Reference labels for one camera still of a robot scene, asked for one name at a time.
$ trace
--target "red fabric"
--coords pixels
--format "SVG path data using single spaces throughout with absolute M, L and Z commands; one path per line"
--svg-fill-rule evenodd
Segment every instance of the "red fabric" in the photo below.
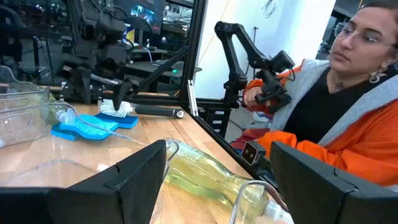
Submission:
M 242 136 L 237 138 L 234 142 L 231 143 L 231 146 L 235 149 L 243 150 L 244 145 L 256 139 L 263 137 L 267 132 L 269 132 L 268 128 L 264 129 L 247 129 L 242 132 Z

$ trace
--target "monitor screen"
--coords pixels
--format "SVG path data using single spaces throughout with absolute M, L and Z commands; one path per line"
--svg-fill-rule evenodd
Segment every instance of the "monitor screen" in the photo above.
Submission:
M 152 26 L 154 34 L 160 34 L 165 0 L 118 0 L 115 5 L 122 7 L 130 16 L 145 19 Z

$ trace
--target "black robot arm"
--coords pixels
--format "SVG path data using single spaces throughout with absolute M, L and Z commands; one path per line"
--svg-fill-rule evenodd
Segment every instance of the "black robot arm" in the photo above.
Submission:
M 248 83 L 246 74 L 239 66 L 233 45 L 232 36 L 236 35 L 248 55 L 250 66 L 261 69 L 257 72 L 256 78 L 261 78 L 264 85 L 262 86 L 262 94 L 256 96 L 256 101 L 259 104 L 264 104 L 270 100 L 275 101 L 276 104 L 269 108 L 271 113 L 275 113 L 281 107 L 290 103 L 291 98 L 277 75 L 277 73 L 294 67 L 293 60 L 284 51 L 279 52 L 274 58 L 265 57 L 253 44 L 241 24 L 229 24 L 220 21 L 215 26 L 215 32 L 223 43 L 229 66 L 229 80 L 224 84 L 226 89 L 225 101 L 236 102 L 239 91 L 243 90 Z

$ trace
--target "woman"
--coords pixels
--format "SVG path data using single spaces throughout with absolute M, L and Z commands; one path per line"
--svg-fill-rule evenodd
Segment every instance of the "woman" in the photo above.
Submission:
M 292 102 L 273 114 L 259 139 L 269 157 L 280 141 L 379 185 L 398 184 L 398 75 L 386 75 L 398 58 L 398 4 L 362 7 L 331 48 L 328 61 L 304 60 L 286 81 Z M 251 82 L 244 103 L 267 112 Z

